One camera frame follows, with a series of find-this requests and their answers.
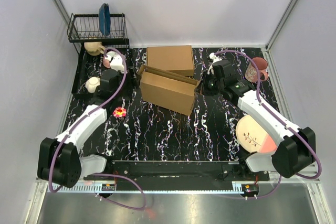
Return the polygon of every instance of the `mug handle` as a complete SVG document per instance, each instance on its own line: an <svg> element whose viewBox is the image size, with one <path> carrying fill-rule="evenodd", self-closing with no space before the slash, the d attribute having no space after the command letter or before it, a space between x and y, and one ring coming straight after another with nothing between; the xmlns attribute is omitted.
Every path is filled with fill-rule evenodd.
<svg viewBox="0 0 336 224"><path fill-rule="evenodd" d="M260 80L261 81L267 81L267 79L268 79L268 73L266 72L266 70L263 70L263 71L261 71L260 72Z"/></svg>
<svg viewBox="0 0 336 224"><path fill-rule="evenodd" d="M98 48L100 49L100 53L103 55L105 51L105 47L103 45L99 45Z"/></svg>

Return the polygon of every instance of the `wall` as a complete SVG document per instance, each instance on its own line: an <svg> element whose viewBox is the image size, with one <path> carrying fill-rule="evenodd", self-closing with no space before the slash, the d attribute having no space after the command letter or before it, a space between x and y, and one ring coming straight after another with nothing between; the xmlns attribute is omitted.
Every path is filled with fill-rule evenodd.
<svg viewBox="0 0 336 224"><path fill-rule="evenodd" d="M0 0L0 216L21 223L39 144L54 137L77 64L52 0Z"/></svg>
<svg viewBox="0 0 336 224"><path fill-rule="evenodd" d="M334 219L335 17L335 0L299 0L271 49L295 122L316 132L321 181Z"/></svg>
<svg viewBox="0 0 336 224"><path fill-rule="evenodd" d="M62 0L69 12L124 12L131 44L265 44L290 0Z"/></svg>

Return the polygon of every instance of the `open cardboard box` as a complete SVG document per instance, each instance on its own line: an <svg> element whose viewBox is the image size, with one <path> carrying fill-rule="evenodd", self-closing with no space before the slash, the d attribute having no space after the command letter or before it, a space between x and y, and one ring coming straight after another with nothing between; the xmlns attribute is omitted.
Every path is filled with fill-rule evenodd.
<svg viewBox="0 0 336 224"><path fill-rule="evenodd" d="M183 76L194 76L191 46L147 47L147 66Z"/></svg>
<svg viewBox="0 0 336 224"><path fill-rule="evenodd" d="M146 65L140 67L138 74L143 101L191 115L199 81Z"/></svg>

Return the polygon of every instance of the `beige mug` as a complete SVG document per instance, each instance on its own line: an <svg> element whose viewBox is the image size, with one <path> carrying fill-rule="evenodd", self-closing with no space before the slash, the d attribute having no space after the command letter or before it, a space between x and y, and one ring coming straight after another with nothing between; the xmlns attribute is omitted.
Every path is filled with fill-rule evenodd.
<svg viewBox="0 0 336 224"><path fill-rule="evenodd" d="M268 73L266 71L266 68L268 66L267 61L264 58L256 57L253 58L252 61L257 65L259 72L260 72L260 80L266 81L268 79ZM245 78L246 80L250 82L257 82L258 81L258 75L257 70L255 67L251 64L248 65L247 70L245 72Z"/></svg>
<svg viewBox="0 0 336 224"><path fill-rule="evenodd" d="M105 50L105 47L101 44L101 42L85 42L84 48L86 52L92 56L104 54Z"/></svg>

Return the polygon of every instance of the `metal floor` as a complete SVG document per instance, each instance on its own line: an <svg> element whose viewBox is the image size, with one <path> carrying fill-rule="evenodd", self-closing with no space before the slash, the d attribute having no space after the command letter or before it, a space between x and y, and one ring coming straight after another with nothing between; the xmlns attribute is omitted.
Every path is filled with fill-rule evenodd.
<svg viewBox="0 0 336 224"><path fill-rule="evenodd" d="M260 195L271 190L260 185ZM141 195L112 195L131 206L141 206ZM133 211L99 201L94 194L48 193L39 224L207 224L207 223L318 223L304 184L281 184L270 197L259 200L234 200L221 195L147 194L148 209Z"/></svg>

